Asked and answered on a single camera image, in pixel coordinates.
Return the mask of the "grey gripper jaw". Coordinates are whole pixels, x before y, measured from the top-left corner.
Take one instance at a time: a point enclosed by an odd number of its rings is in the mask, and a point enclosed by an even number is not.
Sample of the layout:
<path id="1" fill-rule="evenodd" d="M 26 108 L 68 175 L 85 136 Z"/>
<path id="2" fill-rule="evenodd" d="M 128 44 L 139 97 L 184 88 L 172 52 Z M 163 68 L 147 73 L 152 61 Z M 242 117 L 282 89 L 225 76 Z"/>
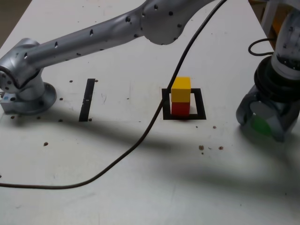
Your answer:
<path id="1" fill-rule="evenodd" d="M 246 125 L 246 123 L 251 119 L 253 112 L 250 108 L 251 104 L 258 101 L 257 98 L 258 89 L 254 85 L 250 91 L 243 97 L 240 105 L 236 111 L 236 119 L 241 126 Z"/>
<path id="2" fill-rule="evenodd" d="M 268 125 L 271 136 L 278 142 L 286 140 L 297 122 L 297 102 L 256 101 L 250 104 L 250 109 Z"/>

